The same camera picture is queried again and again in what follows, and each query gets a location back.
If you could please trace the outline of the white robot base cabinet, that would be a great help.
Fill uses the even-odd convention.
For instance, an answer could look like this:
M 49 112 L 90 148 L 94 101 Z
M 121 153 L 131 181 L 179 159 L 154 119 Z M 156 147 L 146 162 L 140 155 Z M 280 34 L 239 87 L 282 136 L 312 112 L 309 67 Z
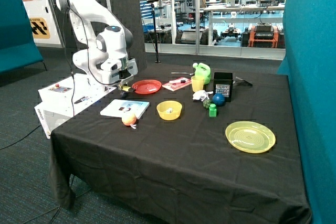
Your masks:
M 52 130 L 113 90 L 115 87 L 105 87 L 91 80 L 88 75 L 80 73 L 38 90 L 41 103 L 35 106 L 35 112 L 46 137 L 50 138 Z M 82 97 L 89 99 L 74 104 Z

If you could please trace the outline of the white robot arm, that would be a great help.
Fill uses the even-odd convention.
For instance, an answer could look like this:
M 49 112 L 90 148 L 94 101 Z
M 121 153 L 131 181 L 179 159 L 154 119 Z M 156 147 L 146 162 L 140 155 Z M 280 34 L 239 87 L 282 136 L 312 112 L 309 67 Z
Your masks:
M 96 0 L 56 0 L 58 9 L 68 13 L 76 39 L 87 45 L 72 60 L 91 80 L 104 86 L 124 85 L 138 73 L 127 49 L 132 33 Z

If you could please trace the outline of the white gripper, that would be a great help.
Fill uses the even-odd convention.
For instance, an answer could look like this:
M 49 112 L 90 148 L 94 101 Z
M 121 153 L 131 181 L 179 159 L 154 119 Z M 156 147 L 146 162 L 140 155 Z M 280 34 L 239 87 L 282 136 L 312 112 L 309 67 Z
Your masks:
M 126 90 L 126 86 L 130 86 L 133 81 L 133 76 L 138 73 L 138 67 L 134 58 L 127 59 L 111 59 L 108 58 L 104 63 L 100 65 L 100 74 L 102 77 L 102 83 L 117 85 L 119 90 Z

